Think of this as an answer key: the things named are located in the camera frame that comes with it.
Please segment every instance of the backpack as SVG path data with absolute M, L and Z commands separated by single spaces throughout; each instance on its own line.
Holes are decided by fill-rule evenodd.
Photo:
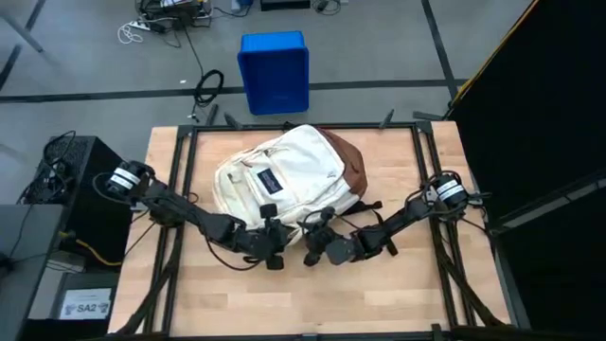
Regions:
M 332 132 L 301 125 L 224 160 L 215 172 L 213 196 L 217 209 L 245 221 L 246 229 L 263 227 L 259 207 L 276 204 L 276 218 L 294 228 L 293 244 L 303 234 L 296 222 L 319 221 L 311 213 L 326 206 L 336 214 L 366 206 L 359 203 L 366 188 L 357 148 Z

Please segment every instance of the gray concrete floor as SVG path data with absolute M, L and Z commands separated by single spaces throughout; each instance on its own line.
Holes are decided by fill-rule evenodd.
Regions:
M 454 77 L 472 77 L 530 0 L 430 0 Z M 36 0 L 4 6 L 25 24 Z M 229 1 L 215 0 L 229 9 Z M 135 18 L 134 1 L 46 0 L 32 35 L 46 52 L 24 45 L 0 97 L 192 88 L 200 71 L 180 33 L 183 48 L 140 33 L 142 44 L 122 45 L 119 26 Z M 444 80 L 421 0 L 350 0 L 335 16 L 313 10 L 261 12 L 222 17 L 190 35 L 206 69 L 225 74 L 226 86 L 241 86 L 236 56 L 241 35 L 301 30 L 310 50 L 310 81 Z M 19 37 L 0 22 L 0 66 Z M 412 111 L 445 112 L 448 89 L 399 87 L 311 92 L 307 113 L 252 116 L 245 95 L 222 95 L 221 110 L 243 123 L 380 121 Z M 0 203 L 12 203 L 33 176 L 42 147 L 52 135 L 75 129 L 97 135 L 124 158 L 142 159 L 154 126 L 189 124 L 193 99 L 108 99 L 0 104 Z

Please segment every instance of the wooden table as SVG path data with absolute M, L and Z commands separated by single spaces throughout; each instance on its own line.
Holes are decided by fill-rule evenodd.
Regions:
M 444 170 L 457 171 L 473 190 L 467 161 L 453 122 L 433 123 L 437 150 Z M 168 182 L 176 127 L 154 128 L 146 163 L 158 179 Z M 419 187 L 419 171 L 411 132 L 407 129 L 335 130 L 360 149 L 365 159 L 366 202 L 383 201 L 384 217 L 401 208 L 408 193 Z M 213 174 L 227 156 L 257 146 L 281 132 L 201 133 L 197 141 L 191 191 L 200 205 L 215 211 Z M 422 138 L 428 171 L 431 162 Z M 181 155 L 181 188 L 188 141 Z M 467 218 L 482 224 L 480 212 L 468 208 Z M 355 224 L 375 224 L 371 212 L 351 217 Z M 129 245 L 150 224 L 141 219 L 132 226 Z M 337 232 L 351 227 L 335 221 Z M 459 243 L 470 285 L 493 313 L 508 321 L 508 312 L 487 238 L 478 228 L 459 222 Z M 147 293 L 159 230 L 154 229 L 124 261 L 112 311 L 110 332 L 127 321 Z M 413 224 L 394 238 L 399 255 L 387 252 L 371 260 L 331 265 L 326 257 L 314 267 L 303 264 L 306 249 L 299 243 L 284 253 L 285 268 L 264 266 L 248 272 L 225 268 L 208 252 L 194 226 L 186 226 L 181 268 L 174 302 L 171 335 L 243 335 L 331 332 L 420 332 L 439 323 L 448 329 L 440 292 L 436 257 L 427 220 Z M 241 255 L 216 248 L 222 258 L 242 265 Z M 464 322 L 460 296 L 453 284 L 459 320 Z M 160 296 L 164 307 L 164 294 Z M 159 329 L 162 309 L 156 314 Z

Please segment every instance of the blue crate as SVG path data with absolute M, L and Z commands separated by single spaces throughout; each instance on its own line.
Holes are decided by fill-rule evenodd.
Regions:
M 310 107 L 310 53 L 300 31 L 242 36 L 238 64 L 253 115 Z

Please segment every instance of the black panel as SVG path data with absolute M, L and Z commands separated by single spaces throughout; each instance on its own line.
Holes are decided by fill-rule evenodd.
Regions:
M 606 306 L 606 189 L 501 237 L 532 329 L 598 333 Z
M 492 219 L 606 167 L 605 12 L 539 1 L 453 109 Z
M 308 9 L 310 6 L 310 0 L 261 0 L 261 10 Z

